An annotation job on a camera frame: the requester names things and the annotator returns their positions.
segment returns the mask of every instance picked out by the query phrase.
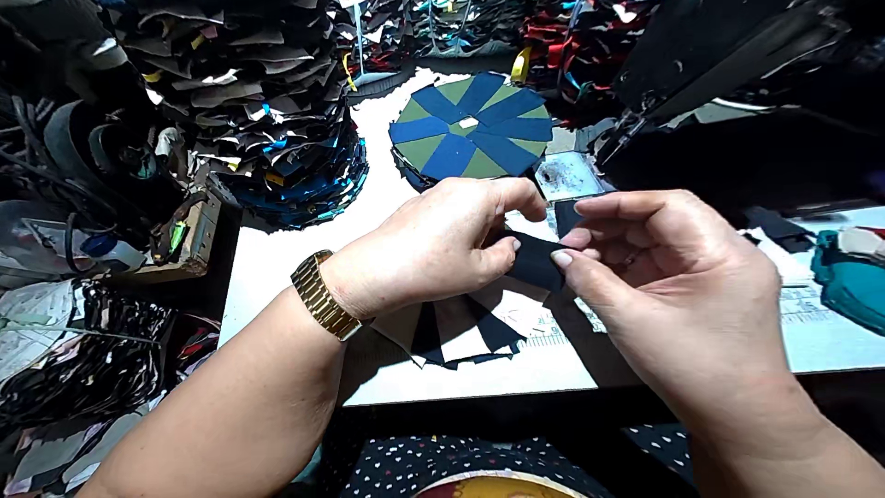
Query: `teal fabric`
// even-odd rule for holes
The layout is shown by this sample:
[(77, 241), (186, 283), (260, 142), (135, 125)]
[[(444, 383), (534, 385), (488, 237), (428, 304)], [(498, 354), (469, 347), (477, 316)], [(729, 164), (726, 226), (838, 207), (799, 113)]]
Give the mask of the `teal fabric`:
[(820, 302), (836, 313), (885, 336), (885, 268), (839, 250), (839, 234), (818, 234), (812, 259), (814, 281), (823, 286)]

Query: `patterned fabric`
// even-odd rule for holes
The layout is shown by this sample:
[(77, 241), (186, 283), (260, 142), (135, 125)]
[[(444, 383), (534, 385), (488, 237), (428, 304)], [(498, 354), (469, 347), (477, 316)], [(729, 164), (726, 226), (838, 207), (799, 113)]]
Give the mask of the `patterned fabric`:
[(441, 479), (476, 471), (523, 472), (591, 498), (612, 496), (544, 438), (496, 444), (451, 436), (368, 440), (340, 496), (414, 496)]
[(689, 433), (682, 424), (637, 425), (622, 431), (644, 452), (694, 485)]

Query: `yellow fabric tag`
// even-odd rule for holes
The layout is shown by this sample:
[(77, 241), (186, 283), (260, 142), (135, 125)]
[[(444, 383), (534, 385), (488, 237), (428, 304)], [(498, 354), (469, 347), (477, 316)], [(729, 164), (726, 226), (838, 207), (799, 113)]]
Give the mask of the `yellow fabric tag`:
[(532, 48), (526, 47), (522, 49), (516, 60), (513, 61), (513, 69), (510, 72), (512, 82), (524, 83), (528, 78), (528, 60), (532, 56)]
[(194, 41), (190, 43), (190, 48), (196, 50), (196, 47), (199, 47), (206, 41), (206, 35), (200, 33), (200, 36), (194, 38)]
[(282, 177), (282, 176), (275, 175), (275, 174), (271, 173), (270, 171), (268, 171), (267, 173), (265, 173), (265, 179), (266, 179), (268, 182), (274, 182), (274, 183), (276, 183), (277, 185), (280, 185), (280, 186), (283, 186), (283, 184), (285, 183), (285, 180), (283, 180), (283, 177)]
[(156, 83), (156, 82), (160, 81), (160, 78), (162, 78), (162, 77), (163, 77), (163, 70), (162, 69), (160, 69), (156, 73), (142, 74), (142, 78), (144, 78), (144, 80), (148, 83)]
[(344, 66), (344, 72), (347, 73), (347, 84), (350, 85), (350, 89), (353, 91), (357, 91), (357, 85), (354, 84), (353, 78), (350, 77), (350, 69), (347, 68), (347, 56), (350, 55), (350, 52), (344, 52), (344, 57), (341, 59), (341, 64)]

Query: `forearm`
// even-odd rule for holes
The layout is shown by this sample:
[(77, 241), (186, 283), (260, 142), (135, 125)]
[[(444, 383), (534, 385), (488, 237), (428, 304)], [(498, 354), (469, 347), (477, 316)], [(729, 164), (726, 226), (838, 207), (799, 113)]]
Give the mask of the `forearm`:
[(281, 292), (101, 464), (81, 496), (263, 496), (309, 462), (343, 345)]
[(685, 414), (702, 495), (885, 494), (885, 470), (821, 415), (792, 376), (758, 384), (740, 409)]

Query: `woman's left hand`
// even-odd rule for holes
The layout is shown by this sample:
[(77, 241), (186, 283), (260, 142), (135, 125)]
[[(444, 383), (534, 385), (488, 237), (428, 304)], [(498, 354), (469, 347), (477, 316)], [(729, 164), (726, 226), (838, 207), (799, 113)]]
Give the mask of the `woman's left hand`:
[(319, 272), (335, 301), (358, 319), (472, 292), (513, 266), (516, 238), (483, 243), (514, 209), (532, 222), (546, 217), (546, 203), (527, 178), (447, 178), (345, 246)]

